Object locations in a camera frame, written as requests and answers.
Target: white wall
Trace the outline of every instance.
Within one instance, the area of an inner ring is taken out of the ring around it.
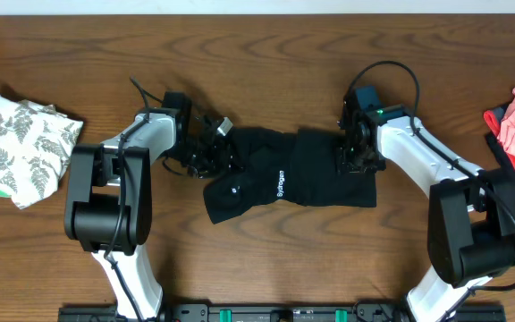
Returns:
[[[0,0],[0,14],[515,13],[515,0]]]

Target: wooden table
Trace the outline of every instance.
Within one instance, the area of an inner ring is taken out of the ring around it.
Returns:
[[[128,81],[186,91],[237,126],[336,131],[352,77],[382,59],[418,75],[428,130],[484,168],[482,112],[511,99],[515,15],[0,17],[0,91],[53,103],[85,122],[80,142],[113,137],[141,107]],[[387,104],[412,104],[404,71],[380,67]],[[148,253],[170,301],[352,303],[398,299],[430,266],[425,195],[396,165],[377,176],[378,208],[252,208],[208,219],[205,181],[152,168]],[[63,231],[59,191],[18,210],[0,199],[0,321],[53,321],[66,304],[106,304],[105,273]],[[515,281],[515,268],[494,281]],[[515,321],[515,292],[480,292]]]

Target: white logo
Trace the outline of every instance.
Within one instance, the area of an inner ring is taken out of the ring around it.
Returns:
[[[283,197],[283,184],[285,183],[285,173],[283,170],[279,172],[279,182],[277,183],[277,197]]]

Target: black fabric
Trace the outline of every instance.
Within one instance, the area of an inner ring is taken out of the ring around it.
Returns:
[[[376,207],[374,174],[336,173],[336,138],[316,130],[233,129],[232,144],[244,171],[204,189],[210,219],[217,224],[278,199],[303,206]]]
[[[510,158],[506,155],[504,148],[502,145],[500,145],[498,139],[491,132],[486,134],[485,139],[486,144],[488,144],[492,154],[494,154],[496,162],[498,162],[498,165],[500,165],[502,170],[506,173],[506,175],[508,175],[515,186],[515,170],[511,164]]]

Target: white patterned cloth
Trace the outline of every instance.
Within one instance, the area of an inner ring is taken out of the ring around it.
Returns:
[[[54,106],[0,96],[0,197],[25,208],[53,194],[81,127]]]

